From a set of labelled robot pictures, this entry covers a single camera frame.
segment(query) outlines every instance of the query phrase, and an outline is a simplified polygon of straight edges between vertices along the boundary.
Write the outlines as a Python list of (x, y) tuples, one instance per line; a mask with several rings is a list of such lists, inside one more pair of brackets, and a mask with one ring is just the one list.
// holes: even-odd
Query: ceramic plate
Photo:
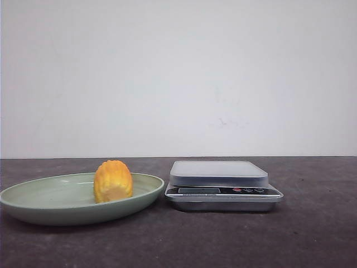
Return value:
[(99, 204), (94, 201), (94, 173), (31, 180), (1, 192), (2, 209), (21, 221), (52, 226), (118, 219), (150, 205), (164, 185), (152, 175), (132, 173), (132, 177), (132, 197)]

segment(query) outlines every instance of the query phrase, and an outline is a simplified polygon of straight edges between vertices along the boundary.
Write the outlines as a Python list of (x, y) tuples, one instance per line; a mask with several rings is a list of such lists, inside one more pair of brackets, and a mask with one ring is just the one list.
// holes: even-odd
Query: dark countertop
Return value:
[[(36, 226), (2, 212), (1, 267), (356, 267), (357, 157), (121, 158), (166, 184), (182, 159), (251, 161), (284, 200), (269, 213), (197, 213), (171, 208), (162, 193), (141, 212), (78, 227)], [(94, 172), (105, 160), (2, 160), (1, 189)]]

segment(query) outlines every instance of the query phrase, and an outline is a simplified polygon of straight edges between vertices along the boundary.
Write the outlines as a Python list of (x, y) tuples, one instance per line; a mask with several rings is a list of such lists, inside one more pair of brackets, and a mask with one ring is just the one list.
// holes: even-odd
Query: scale platform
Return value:
[(247, 161), (177, 161), (165, 197), (179, 210), (269, 211), (283, 194)]

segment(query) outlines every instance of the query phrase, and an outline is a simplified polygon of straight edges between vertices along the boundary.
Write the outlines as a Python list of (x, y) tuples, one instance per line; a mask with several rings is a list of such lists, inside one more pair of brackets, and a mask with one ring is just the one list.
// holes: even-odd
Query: yellow cake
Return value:
[(123, 162), (103, 162), (94, 175), (94, 197), (96, 203), (108, 202), (133, 195), (132, 175)]

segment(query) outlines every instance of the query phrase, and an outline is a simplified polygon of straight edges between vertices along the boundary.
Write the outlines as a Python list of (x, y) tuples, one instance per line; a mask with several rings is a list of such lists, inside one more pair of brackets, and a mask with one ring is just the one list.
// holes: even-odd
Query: plate rim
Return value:
[(161, 179), (160, 177), (158, 177), (158, 176), (145, 174), (145, 173), (137, 173), (137, 172), (130, 172), (130, 173), (131, 174), (135, 174), (135, 175), (145, 175), (145, 176), (150, 176), (150, 177), (156, 178), (161, 182), (161, 184), (156, 189), (154, 189), (154, 190), (152, 190), (152, 191), (150, 191), (148, 193), (143, 193), (143, 194), (136, 195), (135, 197), (128, 197), (128, 198), (124, 198), (124, 199), (120, 199), (120, 200), (114, 200), (114, 201), (108, 201), (108, 202), (102, 202), (102, 203), (93, 203), (91, 205), (75, 205), (75, 206), (66, 206), (66, 207), (57, 207), (57, 208), (43, 208), (43, 207), (41, 208), (41, 207), (32, 207), (32, 206), (26, 206), (26, 205), (17, 205), (17, 204), (13, 204), (12, 202), (8, 202), (6, 200), (3, 200), (3, 198), (2, 198), (2, 195), (3, 195), (4, 192), (6, 192), (8, 190), (11, 190), (12, 188), (18, 187), (20, 185), (31, 183), (33, 181), (46, 180), (46, 179), (52, 179), (52, 178), (57, 178), (57, 177), (73, 176), (73, 175), (85, 175), (85, 174), (88, 174), (88, 175), (89, 174), (93, 174), (94, 175), (95, 172), (64, 174), (64, 175), (57, 175), (57, 176), (51, 176), (51, 177), (45, 177), (45, 178), (39, 178), (39, 179), (24, 181), (23, 183), (18, 183), (18, 184), (15, 184), (13, 186), (10, 186), (10, 187), (8, 187), (8, 188), (6, 188), (6, 189), (4, 189), (4, 190), (2, 190), (0, 192), (0, 203), (4, 204), (4, 205), (7, 205), (9, 207), (12, 207), (12, 208), (33, 209), (33, 210), (63, 210), (63, 209), (80, 209), (80, 208), (90, 208), (90, 207), (101, 207), (101, 206), (104, 206), (104, 205), (125, 203), (125, 202), (127, 202), (129, 200), (135, 200), (135, 199), (138, 199), (138, 198), (143, 197), (145, 195), (152, 194), (152, 193), (154, 193), (156, 191), (162, 190), (162, 188), (163, 188), (163, 186), (165, 184), (165, 181), (163, 179)]

